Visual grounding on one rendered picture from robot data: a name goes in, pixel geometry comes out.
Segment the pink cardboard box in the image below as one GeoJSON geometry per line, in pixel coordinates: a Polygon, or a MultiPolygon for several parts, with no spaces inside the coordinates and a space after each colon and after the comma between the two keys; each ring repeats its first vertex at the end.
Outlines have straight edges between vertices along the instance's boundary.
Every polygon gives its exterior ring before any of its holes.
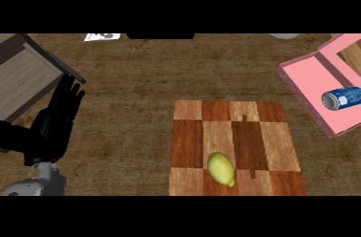
{"type": "Polygon", "coordinates": [[[361,125],[361,104],[332,111],[321,95],[343,87],[361,87],[361,76],[346,65],[338,53],[361,40],[361,33],[339,33],[317,51],[280,63],[277,72],[318,127],[329,138],[361,125]]]}

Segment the white paper sheet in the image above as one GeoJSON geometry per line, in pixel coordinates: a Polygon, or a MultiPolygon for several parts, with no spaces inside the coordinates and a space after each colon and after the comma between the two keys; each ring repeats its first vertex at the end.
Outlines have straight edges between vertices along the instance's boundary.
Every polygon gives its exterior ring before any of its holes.
{"type": "Polygon", "coordinates": [[[90,41],[108,41],[108,40],[118,40],[121,37],[121,33],[89,33],[84,38],[84,42],[90,41]]]}

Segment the grey wooden cabinet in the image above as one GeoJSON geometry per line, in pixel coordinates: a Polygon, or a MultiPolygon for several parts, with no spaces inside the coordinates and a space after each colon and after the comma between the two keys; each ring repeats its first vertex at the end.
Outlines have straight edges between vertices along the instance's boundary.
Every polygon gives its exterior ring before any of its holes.
{"type": "Polygon", "coordinates": [[[0,33],[0,120],[13,122],[68,74],[86,79],[25,33],[0,33]]]}

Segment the blue can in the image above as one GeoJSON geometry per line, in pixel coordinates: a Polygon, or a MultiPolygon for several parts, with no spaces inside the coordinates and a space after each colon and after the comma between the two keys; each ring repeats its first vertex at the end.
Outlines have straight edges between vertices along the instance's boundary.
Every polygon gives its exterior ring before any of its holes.
{"type": "Polygon", "coordinates": [[[348,86],[326,92],[321,95],[321,102],[332,111],[339,111],[361,104],[361,88],[348,86]]]}

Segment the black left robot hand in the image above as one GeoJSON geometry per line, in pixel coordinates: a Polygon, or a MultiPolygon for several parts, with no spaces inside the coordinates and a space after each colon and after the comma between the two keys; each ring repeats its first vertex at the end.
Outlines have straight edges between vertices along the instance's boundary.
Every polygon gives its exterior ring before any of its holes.
{"type": "Polygon", "coordinates": [[[24,154],[24,164],[56,162],[65,155],[74,119],[81,106],[84,91],[75,78],[61,78],[49,106],[25,128],[0,120],[0,148],[24,154]]]}

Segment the grey round object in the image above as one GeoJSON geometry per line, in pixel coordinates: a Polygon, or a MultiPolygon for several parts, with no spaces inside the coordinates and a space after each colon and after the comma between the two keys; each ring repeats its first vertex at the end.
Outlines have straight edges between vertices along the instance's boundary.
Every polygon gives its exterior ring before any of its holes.
{"type": "Polygon", "coordinates": [[[298,33],[270,33],[270,36],[277,39],[292,39],[299,36],[298,33]]]}

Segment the checkered wooden cutting board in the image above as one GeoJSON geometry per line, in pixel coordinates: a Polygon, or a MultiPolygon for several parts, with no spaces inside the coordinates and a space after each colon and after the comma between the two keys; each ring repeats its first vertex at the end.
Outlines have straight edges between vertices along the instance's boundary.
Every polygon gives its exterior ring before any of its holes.
{"type": "Polygon", "coordinates": [[[170,194],[276,195],[308,193],[282,104],[270,101],[175,101],[170,194]],[[234,185],[208,171],[212,152],[234,166],[234,185]]]}

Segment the yellow-green lemon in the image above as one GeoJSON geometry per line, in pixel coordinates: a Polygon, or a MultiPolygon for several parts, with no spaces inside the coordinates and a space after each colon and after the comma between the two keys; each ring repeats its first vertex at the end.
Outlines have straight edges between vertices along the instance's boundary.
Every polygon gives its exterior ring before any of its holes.
{"type": "Polygon", "coordinates": [[[209,154],[208,170],[220,184],[234,186],[234,167],[227,156],[220,152],[209,154]]]}

